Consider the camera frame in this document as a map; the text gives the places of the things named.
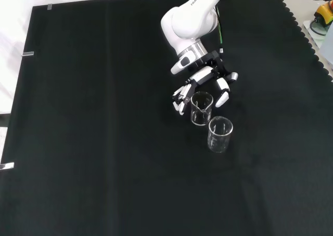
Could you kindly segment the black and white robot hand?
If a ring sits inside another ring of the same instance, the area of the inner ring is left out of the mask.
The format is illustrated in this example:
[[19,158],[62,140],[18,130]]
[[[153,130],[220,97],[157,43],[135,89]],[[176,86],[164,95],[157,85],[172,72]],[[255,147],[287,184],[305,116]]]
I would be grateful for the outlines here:
[[176,75],[183,70],[193,70],[185,84],[172,95],[174,109],[183,115],[195,90],[210,80],[215,80],[221,91],[220,97],[215,102],[217,108],[224,105],[229,99],[230,84],[237,81],[238,73],[229,72],[216,51],[208,53],[197,59],[192,51],[182,55],[179,61],[171,68],[171,73]]

